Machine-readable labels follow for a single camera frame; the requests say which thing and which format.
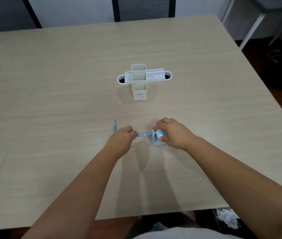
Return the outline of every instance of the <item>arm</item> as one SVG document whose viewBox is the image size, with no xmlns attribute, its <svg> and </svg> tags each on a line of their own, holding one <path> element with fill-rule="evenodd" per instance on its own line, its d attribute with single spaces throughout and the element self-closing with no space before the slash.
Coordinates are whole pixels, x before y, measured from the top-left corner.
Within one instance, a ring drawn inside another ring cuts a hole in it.
<svg viewBox="0 0 282 239">
<path fill-rule="evenodd" d="M 195 136 L 174 119 L 163 118 L 153 129 L 165 129 L 161 140 L 186 151 L 202 168 L 230 207 L 259 238 L 282 238 L 282 186 Z"/>
<path fill-rule="evenodd" d="M 87 238 L 113 167 L 137 135 L 131 126 L 116 131 L 22 238 Z"/>
</svg>

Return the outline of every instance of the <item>blue pencil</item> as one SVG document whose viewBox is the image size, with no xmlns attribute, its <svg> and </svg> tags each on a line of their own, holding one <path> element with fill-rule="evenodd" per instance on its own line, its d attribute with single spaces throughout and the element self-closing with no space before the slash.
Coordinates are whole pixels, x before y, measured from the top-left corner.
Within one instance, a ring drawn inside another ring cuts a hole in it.
<svg viewBox="0 0 282 239">
<path fill-rule="evenodd" d="M 140 134 L 137 137 L 152 136 L 152 133 Z"/>
</svg>

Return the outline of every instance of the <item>right hand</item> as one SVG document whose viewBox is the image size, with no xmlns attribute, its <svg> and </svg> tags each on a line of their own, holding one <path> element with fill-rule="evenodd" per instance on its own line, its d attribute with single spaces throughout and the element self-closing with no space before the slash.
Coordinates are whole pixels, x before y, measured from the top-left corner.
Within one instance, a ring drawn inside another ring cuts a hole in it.
<svg viewBox="0 0 282 239">
<path fill-rule="evenodd" d="M 164 117 L 152 128 L 154 130 L 164 129 L 167 131 L 168 137 L 163 136 L 159 140 L 161 142 L 166 142 L 167 145 L 173 148 L 182 150 L 186 150 L 196 137 L 186 126 L 173 118 L 169 119 Z"/>
</svg>

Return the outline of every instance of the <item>light wood table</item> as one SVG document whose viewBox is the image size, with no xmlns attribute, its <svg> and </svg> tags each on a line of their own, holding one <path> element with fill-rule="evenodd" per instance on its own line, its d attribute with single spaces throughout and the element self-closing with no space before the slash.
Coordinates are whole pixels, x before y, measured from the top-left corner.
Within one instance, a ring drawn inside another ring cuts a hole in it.
<svg viewBox="0 0 282 239">
<path fill-rule="evenodd" d="M 143 63 L 173 78 L 134 101 L 116 78 Z M 114 119 L 144 133 L 164 116 L 282 185 L 282 109 L 215 16 L 0 33 L 0 229 L 32 225 Z M 140 137 L 96 219 L 222 206 L 185 152 Z"/>
</svg>

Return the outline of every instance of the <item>hand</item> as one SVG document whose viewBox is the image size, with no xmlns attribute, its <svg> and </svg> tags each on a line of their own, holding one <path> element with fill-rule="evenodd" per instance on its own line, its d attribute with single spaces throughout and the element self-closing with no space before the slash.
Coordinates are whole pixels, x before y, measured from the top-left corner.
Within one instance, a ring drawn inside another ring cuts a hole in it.
<svg viewBox="0 0 282 239">
<path fill-rule="evenodd" d="M 119 160 L 131 148 L 131 143 L 139 135 L 131 126 L 123 127 L 113 133 L 108 139 L 104 150 L 111 152 Z"/>
<path fill-rule="evenodd" d="M 167 145 L 173 148 L 179 148 L 182 150 L 186 150 L 189 146 L 191 146 L 193 138 L 197 137 L 186 126 L 173 118 L 169 119 L 164 117 L 152 128 L 154 130 L 164 129 L 167 131 L 168 137 L 163 136 L 159 140 L 161 142 L 166 142 Z"/>
</svg>

